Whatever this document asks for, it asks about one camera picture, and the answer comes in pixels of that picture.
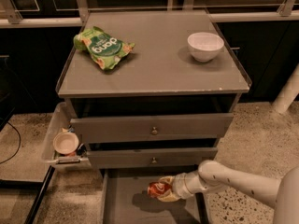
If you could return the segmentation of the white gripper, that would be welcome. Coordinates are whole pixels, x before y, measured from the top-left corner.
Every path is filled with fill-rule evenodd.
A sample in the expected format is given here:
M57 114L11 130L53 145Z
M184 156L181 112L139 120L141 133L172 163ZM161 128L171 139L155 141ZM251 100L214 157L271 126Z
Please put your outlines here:
M175 177L168 175L161 177L159 182L172 185L173 193L166 193L158 197L158 200L165 203L176 202L180 199L189 199L200 191L199 174L196 171L182 173Z

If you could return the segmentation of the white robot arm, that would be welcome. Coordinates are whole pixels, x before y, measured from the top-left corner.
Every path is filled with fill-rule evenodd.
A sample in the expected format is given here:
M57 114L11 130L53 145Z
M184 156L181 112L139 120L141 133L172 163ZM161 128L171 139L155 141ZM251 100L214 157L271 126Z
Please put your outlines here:
M299 72L293 71L274 102L241 103L220 152L189 173L167 176L161 199L187 200L202 193L212 204L232 191L270 211L272 224L299 224Z

